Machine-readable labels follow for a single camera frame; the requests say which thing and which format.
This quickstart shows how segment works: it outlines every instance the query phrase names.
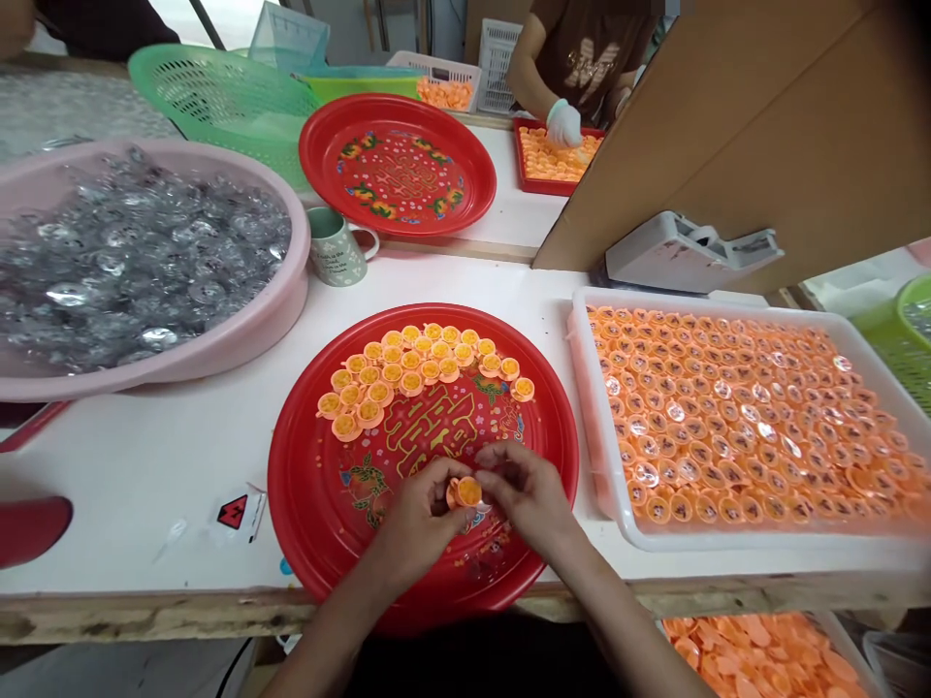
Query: white table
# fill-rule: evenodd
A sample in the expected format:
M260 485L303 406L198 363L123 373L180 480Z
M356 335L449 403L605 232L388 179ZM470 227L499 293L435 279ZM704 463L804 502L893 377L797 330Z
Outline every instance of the white table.
M416 285L409 283L411 277ZM468 304L500 317L540 348L578 422L563 337L571 294L585 283L576 272L387 252L357 286L334 289L314 280L294 329L248 365L200 381L78 401L27 447L0 460L0 498L49 492L75 504L70 529L48 553L0 572L0 594L99 596L295 584L295 577L281 571L281 549L268 512L256 541L247 547L217 547L205 530L225 492L244 482L264 485L275 419L313 356L349 326L386 308L424 300ZM913 573L923 562L905 546L817 554L639 551L595 508L585 436L582 425L577 427L582 477L575 514L628 580ZM186 532L165 547L180 520L188 522ZM548 588L556 580L547 570L539 584Z

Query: cardboard panel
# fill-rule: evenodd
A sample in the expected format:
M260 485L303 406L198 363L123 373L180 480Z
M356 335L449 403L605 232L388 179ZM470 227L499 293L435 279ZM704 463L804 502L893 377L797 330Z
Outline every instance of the cardboard panel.
M588 270L872 6L703 0L673 26L533 266Z
M765 293L926 237L928 84L891 6L874 10L663 207L725 239L773 227Z

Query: ceramic mug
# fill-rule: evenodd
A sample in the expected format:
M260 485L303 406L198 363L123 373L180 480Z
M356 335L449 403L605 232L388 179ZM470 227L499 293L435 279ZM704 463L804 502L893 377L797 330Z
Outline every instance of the ceramic mug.
M369 260L378 252L381 241L371 235L375 244L363 252L349 230L349 223L337 211L327 206L307 211L310 222L310 260L317 276L330 286L352 286L366 277Z

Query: red plastic tray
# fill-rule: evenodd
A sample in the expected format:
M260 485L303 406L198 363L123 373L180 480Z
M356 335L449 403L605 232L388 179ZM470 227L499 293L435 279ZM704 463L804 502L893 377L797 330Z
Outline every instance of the red plastic tray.
M350 354L389 330L430 322L472 328L513 356L536 384L535 398L515 401L499 380L474 368L420 396L397 395L378 429L342 444L317 418L317 399ZM434 456L472 463L499 438L523 441L556 465L570 501L579 479L579 449L568 399L556 372L514 328L486 313L445 303L406 305L374 315L334 339L305 369L281 410L269 456L269 502L278 542L304 587L323 601L374 536L401 480ZM392 606L378 625L407 635L469 616L500 611L539 576L543 560L497 508L477 515L431 572Z
M552 194L553 196L572 196L578 182L560 182L552 179L533 179L527 176L527 162L524 160L524 146L521 144L521 126L529 129L546 128L542 121L514 117L514 143L517 146L517 176L521 182L521 189L533 194ZM583 136L604 138L605 132L598 129L582 129Z
M462 123L397 95L324 106L305 124L299 154L327 204L379 233L457 233L485 215L498 188L488 151Z

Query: pink plastic basin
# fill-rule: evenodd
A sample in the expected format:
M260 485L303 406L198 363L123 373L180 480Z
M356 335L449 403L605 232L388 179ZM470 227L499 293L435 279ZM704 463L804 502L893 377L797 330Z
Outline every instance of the pink plastic basin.
M114 393L143 383L173 383L235 368L273 347L297 322L307 296L310 230L301 201L265 165L223 148L187 141L99 141L72 145L27 158L0 173L0 218L22 208L58 205L70 184L57 170L74 165L103 172L102 157L120 156L135 143L162 167L179 175L222 172L236 184L272 192L291 217L291 242L281 269L269 285L236 315L196 339L158 356L77 376L54 376L26 364L0 341L0 401L40 402Z

